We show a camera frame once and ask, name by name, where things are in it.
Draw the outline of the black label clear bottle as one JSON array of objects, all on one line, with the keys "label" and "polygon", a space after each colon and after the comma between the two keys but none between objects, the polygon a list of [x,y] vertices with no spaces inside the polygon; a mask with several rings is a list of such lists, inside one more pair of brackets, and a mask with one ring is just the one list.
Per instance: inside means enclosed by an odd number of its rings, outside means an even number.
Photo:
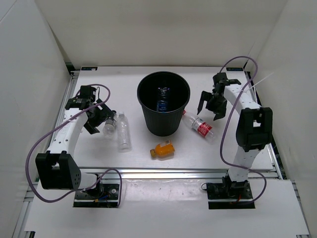
[{"label": "black label clear bottle", "polygon": [[113,115],[105,120],[103,134],[106,138],[112,138],[116,129],[116,111],[112,110]]}]

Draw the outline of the red label water bottle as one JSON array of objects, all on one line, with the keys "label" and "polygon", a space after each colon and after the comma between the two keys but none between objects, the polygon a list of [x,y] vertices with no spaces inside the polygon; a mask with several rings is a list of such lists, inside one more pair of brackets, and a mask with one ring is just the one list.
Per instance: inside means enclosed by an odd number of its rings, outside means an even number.
[{"label": "red label water bottle", "polygon": [[201,137],[212,143],[215,140],[214,129],[211,125],[201,119],[199,116],[184,110],[182,121],[191,130],[196,131]]}]

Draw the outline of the blue label water bottle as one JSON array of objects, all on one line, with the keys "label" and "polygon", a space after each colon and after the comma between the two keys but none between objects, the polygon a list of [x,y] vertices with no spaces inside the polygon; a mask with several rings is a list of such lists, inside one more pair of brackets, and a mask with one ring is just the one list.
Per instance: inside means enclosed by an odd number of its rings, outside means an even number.
[{"label": "blue label water bottle", "polygon": [[159,87],[157,89],[157,111],[167,112],[170,99],[170,88]]}]

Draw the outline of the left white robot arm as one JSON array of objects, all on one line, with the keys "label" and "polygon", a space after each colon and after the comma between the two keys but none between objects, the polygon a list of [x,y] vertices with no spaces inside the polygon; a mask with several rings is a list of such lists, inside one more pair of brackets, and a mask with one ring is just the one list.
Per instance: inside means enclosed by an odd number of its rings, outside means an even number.
[{"label": "left white robot arm", "polygon": [[97,96],[97,85],[82,85],[65,106],[62,124],[45,153],[39,153],[36,166],[44,189],[86,190],[92,198],[103,195],[98,176],[80,171],[74,151],[83,129],[99,133],[98,126],[113,116],[113,111]]}]

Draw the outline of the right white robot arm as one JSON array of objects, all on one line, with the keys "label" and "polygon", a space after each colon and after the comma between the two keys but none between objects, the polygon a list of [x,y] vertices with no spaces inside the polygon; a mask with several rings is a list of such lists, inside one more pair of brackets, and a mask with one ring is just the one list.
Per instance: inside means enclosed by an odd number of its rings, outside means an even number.
[{"label": "right white robot arm", "polygon": [[249,169],[256,156],[272,141],[273,112],[269,107],[256,103],[241,87],[237,79],[228,79],[226,73],[213,76],[212,92],[201,93],[198,111],[203,108],[214,113],[214,119],[222,119],[226,115],[226,105],[232,104],[232,112],[239,115],[236,129],[238,149],[233,163],[222,178],[216,193],[223,192],[228,198],[234,198],[248,185]]}]

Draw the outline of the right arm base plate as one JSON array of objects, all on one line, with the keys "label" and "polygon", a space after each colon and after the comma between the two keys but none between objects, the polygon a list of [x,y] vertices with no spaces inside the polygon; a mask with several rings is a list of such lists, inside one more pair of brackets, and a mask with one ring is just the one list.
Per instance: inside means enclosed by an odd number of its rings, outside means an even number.
[{"label": "right arm base plate", "polygon": [[209,210],[255,209],[250,184],[226,191],[222,183],[205,182],[201,189],[207,193]]}]

